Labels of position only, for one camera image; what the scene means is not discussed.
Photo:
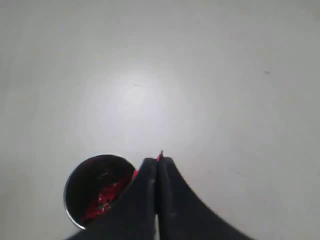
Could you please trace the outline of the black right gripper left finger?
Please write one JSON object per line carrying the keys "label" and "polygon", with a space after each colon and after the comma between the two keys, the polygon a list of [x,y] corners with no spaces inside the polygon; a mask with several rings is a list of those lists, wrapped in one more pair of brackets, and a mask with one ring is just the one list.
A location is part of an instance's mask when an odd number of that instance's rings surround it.
{"label": "black right gripper left finger", "polygon": [[70,240],[152,240],[155,237],[156,159],[143,160],[135,179],[107,213]]}

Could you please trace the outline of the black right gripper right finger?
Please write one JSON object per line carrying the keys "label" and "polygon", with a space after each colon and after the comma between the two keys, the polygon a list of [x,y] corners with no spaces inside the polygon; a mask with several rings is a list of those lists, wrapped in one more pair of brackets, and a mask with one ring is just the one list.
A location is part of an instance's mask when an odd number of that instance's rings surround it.
{"label": "black right gripper right finger", "polygon": [[161,240],[250,240],[209,209],[170,157],[157,161],[157,215]]}

